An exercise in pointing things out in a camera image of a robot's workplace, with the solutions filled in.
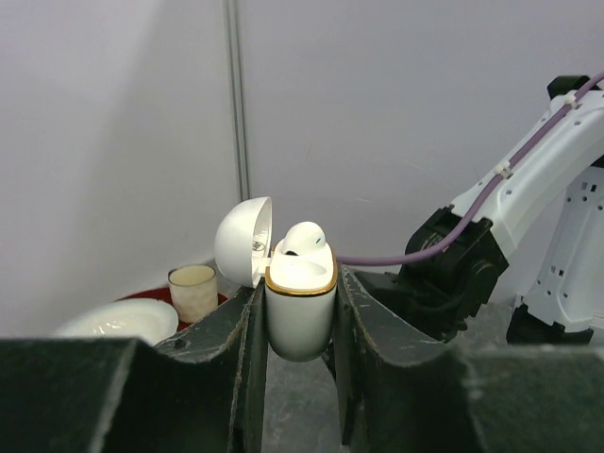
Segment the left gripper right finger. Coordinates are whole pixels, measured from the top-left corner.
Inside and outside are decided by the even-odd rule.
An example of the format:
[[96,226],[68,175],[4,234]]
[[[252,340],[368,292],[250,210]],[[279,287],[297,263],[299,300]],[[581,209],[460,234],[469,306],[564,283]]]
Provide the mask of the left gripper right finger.
[[603,352],[439,343],[346,267],[332,333],[341,439],[353,452],[599,452]]

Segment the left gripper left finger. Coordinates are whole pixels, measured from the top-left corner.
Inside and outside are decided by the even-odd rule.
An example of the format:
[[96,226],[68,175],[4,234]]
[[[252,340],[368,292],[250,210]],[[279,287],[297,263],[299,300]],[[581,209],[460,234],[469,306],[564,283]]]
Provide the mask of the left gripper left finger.
[[5,339],[5,452],[258,452],[267,336],[262,289],[150,345]]

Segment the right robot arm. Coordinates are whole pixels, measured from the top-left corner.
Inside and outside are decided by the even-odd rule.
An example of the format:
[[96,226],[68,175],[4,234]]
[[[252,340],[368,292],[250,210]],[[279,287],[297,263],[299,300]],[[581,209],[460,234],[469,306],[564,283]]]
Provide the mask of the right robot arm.
[[497,166],[411,236],[395,273],[358,272],[364,289],[433,339],[466,330],[529,228],[563,208],[542,267],[516,304],[511,344],[588,344],[603,306],[603,91],[600,76],[560,75],[544,115]]

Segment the white earbud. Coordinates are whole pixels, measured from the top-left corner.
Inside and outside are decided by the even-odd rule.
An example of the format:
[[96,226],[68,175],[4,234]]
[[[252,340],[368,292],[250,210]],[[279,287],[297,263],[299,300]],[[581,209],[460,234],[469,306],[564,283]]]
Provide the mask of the white earbud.
[[317,252],[325,245],[324,230],[314,222],[305,221],[289,229],[283,240],[282,252],[286,255],[303,256]]

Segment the white charging case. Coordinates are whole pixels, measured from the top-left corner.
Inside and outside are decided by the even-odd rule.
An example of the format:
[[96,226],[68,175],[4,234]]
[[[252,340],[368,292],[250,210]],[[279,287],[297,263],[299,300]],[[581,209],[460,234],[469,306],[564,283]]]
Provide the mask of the white charging case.
[[332,330],[338,269],[329,243],[294,256],[272,243],[269,197],[243,201],[223,218],[214,241],[220,273],[232,282],[264,289],[268,340],[282,359],[312,361],[327,348]]

